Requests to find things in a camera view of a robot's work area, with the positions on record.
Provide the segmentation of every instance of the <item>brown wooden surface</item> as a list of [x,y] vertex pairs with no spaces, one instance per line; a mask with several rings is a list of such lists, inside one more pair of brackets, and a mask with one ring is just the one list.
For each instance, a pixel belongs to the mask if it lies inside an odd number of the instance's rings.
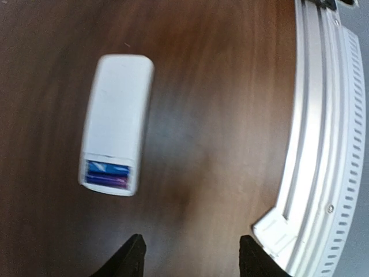
[[[88,276],[132,234],[146,276],[239,276],[276,200],[295,74],[288,0],[0,3],[0,276]],[[99,57],[155,64],[141,183],[77,183]]]

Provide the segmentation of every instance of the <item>white remote control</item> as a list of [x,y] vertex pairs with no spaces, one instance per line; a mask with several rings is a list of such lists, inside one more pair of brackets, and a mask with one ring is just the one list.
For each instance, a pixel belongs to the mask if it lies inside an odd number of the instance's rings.
[[80,184],[102,193],[135,194],[153,71],[145,56],[100,58],[82,139]]

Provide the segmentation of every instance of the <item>gray floor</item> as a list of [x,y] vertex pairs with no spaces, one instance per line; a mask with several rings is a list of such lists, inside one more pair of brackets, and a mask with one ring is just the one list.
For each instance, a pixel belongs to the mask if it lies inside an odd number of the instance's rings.
[[[359,7],[348,8],[340,5],[342,24],[359,36],[362,50],[366,88],[369,85],[369,2],[359,0]],[[369,110],[368,93],[367,118]],[[366,152],[362,184],[350,233],[345,244],[334,277],[369,276],[369,135],[367,131]]]

